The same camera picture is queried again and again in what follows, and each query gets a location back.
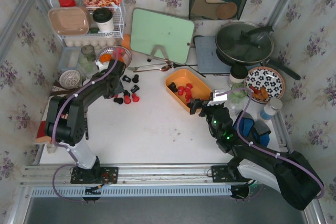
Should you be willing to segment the red capsule cluster piece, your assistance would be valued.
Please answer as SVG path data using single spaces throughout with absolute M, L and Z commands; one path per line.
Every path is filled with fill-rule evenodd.
M 191 93 L 191 91 L 187 91 L 187 92 L 186 92 L 186 94 L 185 94 L 185 98 L 186 98 L 187 100 L 189 100 L 189 99 L 192 98 L 192 93 Z

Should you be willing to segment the red capsule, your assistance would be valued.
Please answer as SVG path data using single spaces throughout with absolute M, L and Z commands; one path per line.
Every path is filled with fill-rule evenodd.
M 193 88 L 193 85 L 190 84 L 190 83 L 187 83 L 186 86 L 185 86 L 185 91 L 191 91 Z
M 125 104 L 130 104 L 131 103 L 131 99 L 128 95 L 124 96 L 124 103 Z
M 140 98 L 137 96 L 136 93 L 133 93 L 133 94 L 132 94 L 132 100 L 133 100 L 133 102 L 139 102 L 139 101 L 140 101 Z

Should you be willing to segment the red capsule number two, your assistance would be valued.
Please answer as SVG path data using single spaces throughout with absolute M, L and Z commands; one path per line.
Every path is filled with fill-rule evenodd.
M 183 95 L 184 94 L 185 87 L 184 86 L 179 86 L 178 87 L 178 95 Z

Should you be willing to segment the black capsule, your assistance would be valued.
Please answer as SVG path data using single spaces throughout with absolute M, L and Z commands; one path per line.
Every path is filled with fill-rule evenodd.
M 177 93 L 178 92 L 178 88 L 176 87 L 176 84 L 174 82 L 170 83 L 167 86 L 173 93 Z
M 132 88 L 131 88 L 131 92 L 132 93 L 136 93 L 137 91 L 139 91 L 139 86 L 137 86 L 137 85 L 134 85 Z
M 133 83 L 138 83 L 139 82 L 139 75 L 135 74 L 134 77 L 132 78 Z
M 127 90 L 124 90 L 124 92 L 123 92 L 123 95 L 124 95 L 124 96 L 130 96 L 131 94 L 130 94 L 130 92 L 129 92 L 129 91 L 127 91 Z
M 114 98 L 113 101 L 117 104 L 123 104 L 124 103 L 123 98 Z

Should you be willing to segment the orange storage basket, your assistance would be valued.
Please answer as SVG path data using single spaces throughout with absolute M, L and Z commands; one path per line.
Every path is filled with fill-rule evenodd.
M 190 112 L 188 104 L 192 99 L 208 100 L 212 92 L 211 88 L 187 69 L 180 69 L 169 75 L 165 80 L 165 87 L 188 113 Z

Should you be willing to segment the grey blue cloth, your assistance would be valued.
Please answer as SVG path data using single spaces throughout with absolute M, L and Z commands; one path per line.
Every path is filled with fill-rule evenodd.
M 241 117 L 239 132 L 248 142 L 257 143 L 263 147 L 267 147 L 270 142 L 271 130 L 267 124 L 261 120 L 255 121 L 247 112 Z

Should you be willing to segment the clear glass cup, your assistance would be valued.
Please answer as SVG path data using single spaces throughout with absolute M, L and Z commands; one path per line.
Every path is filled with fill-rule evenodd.
M 226 102 L 230 115 L 238 115 L 244 109 L 243 100 L 230 99 Z

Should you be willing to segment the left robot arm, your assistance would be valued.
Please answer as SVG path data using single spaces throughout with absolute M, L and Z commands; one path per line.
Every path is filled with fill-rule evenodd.
M 100 97 L 108 99 L 121 93 L 120 77 L 124 70 L 124 62 L 112 59 L 107 69 L 94 74 L 74 93 L 66 97 L 56 95 L 49 101 L 45 133 L 54 145 L 64 148 L 73 159 L 78 184 L 98 183 L 102 175 L 99 158 L 83 139 L 85 111 Z

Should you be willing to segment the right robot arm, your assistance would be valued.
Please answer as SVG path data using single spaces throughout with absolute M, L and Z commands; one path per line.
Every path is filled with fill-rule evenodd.
M 261 144 L 260 137 L 247 113 L 240 112 L 233 121 L 228 108 L 222 104 L 213 105 L 210 100 L 191 100 L 190 114 L 200 109 L 211 136 L 219 149 L 233 158 L 228 167 L 233 179 L 252 179 L 278 191 L 284 200 L 304 210 L 312 200 L 323 197 L 325 190 L 322 180 L 308 160 L 299 152 L 276 152 Z

